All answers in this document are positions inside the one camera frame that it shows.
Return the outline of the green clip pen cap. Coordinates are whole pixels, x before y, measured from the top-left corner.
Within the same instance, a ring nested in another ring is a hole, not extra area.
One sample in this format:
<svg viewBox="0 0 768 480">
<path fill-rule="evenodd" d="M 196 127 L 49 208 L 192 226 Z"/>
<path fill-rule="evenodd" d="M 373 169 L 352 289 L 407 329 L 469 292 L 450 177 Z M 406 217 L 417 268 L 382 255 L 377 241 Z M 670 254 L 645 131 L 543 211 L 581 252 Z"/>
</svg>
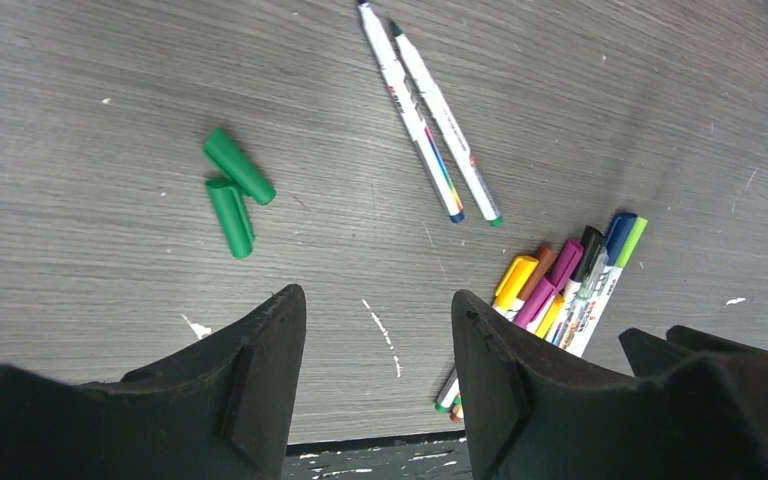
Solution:
<svg viewBox="0 0 768 480">
<path fill-rule="evenodd" d="M 232 256 L 248 257 L 253 251 L 255 234 L 242 188 L 224 177 L 208 179 L 205 187 Z"/>
</svg>

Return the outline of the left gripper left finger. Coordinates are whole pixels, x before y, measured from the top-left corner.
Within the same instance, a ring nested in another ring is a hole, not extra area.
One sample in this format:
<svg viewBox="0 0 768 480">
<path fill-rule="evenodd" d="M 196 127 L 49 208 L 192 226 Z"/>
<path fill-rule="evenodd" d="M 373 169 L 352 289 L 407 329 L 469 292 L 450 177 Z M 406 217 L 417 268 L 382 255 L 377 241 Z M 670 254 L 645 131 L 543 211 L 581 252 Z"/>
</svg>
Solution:
<svg viewBox="0 0 768 480">
<path fill-rule="evenodd" d="M 278 479 L 305 337 L 290 284 L 116 382 L 0 364 L 0 479 Z"/>
</svg>

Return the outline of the green clip cap marker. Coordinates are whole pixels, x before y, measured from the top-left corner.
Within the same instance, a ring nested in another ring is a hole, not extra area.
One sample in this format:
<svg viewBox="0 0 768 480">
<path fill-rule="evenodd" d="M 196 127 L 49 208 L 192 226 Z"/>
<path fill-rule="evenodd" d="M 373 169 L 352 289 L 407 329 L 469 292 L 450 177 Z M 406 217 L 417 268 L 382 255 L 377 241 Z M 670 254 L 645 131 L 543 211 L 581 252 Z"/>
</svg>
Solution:
<svg viewBox="0 0 768 480">
<path fill-rule="evenodd" d="M 464 220 L 462 202 L 422 114 L 422 108 L 411 87 L 411 81 L 370 3 L 359 0 L 356 5 L 361 26 L 379 64 L 379 71 L 387 90 L 441 206 L 452 223 L 460 223 Z"/>
</svg>

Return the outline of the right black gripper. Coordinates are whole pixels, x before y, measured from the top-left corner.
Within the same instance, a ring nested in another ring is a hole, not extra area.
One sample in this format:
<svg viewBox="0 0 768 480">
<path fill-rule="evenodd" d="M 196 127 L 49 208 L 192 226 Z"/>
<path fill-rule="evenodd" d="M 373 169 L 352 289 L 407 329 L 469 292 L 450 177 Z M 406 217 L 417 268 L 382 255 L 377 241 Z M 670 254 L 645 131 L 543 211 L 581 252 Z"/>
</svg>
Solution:
<svg viewBox="0 0 768 480">
<path fill-rule="evenodd" d="M 619 341 L 633 374 L 659 388 L 653 457 L 636 455 L 636 478 L 768 479 L 767 350 L 682 325 Z"/>
</svg>

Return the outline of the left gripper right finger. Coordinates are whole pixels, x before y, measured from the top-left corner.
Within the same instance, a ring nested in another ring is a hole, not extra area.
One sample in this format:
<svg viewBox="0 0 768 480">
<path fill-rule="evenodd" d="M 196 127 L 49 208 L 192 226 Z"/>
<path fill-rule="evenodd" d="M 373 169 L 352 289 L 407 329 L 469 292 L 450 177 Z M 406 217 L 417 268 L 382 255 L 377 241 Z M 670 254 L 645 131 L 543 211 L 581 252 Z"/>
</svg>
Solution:
<svg viewBox="0 0 768 480">
<path fill-rule="evenodd" d="M 451 328 L 476 479 L 666 479 L 660 387 L 569 354 L 468 290 Z"/>
</svg>

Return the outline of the lime cap marker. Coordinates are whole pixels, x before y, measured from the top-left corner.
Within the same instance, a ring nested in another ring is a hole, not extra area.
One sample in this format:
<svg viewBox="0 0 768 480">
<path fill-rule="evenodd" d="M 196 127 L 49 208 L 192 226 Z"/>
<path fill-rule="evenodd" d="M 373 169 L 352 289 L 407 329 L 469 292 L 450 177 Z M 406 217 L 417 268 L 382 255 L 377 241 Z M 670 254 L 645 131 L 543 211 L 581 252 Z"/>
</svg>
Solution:
<svg viewBox="0 0 768 480">
<path fill-rule="evenodd" d="M 645 217 L 637 216 L 638 218 L 616 260 L 616 263 L 608 270 L 607 281 L 605 282 L 604 288 L 601 290 L 601 295 L 588 310 L 586 322 L 581 325 L 578 332 L 573 337 L 571 344 L 565 350 L 568 353 L 581 357 L 586 350 L 586 347 L 598 326 L 599 320 L 616 289 L 619 278 L 648 225 L 648 220 Z"/>
</svg>

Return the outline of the green plain pen cap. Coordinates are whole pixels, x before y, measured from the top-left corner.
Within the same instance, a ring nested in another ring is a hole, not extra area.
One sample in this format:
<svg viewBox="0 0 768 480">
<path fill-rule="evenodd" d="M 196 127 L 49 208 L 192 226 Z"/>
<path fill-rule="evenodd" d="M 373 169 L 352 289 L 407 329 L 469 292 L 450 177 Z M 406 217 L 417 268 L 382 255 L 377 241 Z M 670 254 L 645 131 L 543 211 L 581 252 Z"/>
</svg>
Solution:
<svg viewBox="0 0 768 480">
<path fill-rule="evenodd" d="M 224 176 L 241 186 L 258 204 L 267 205 L 276 197 L 272 183 L 222 127 L 209 135 L 202 151 Z"/>
</svg>

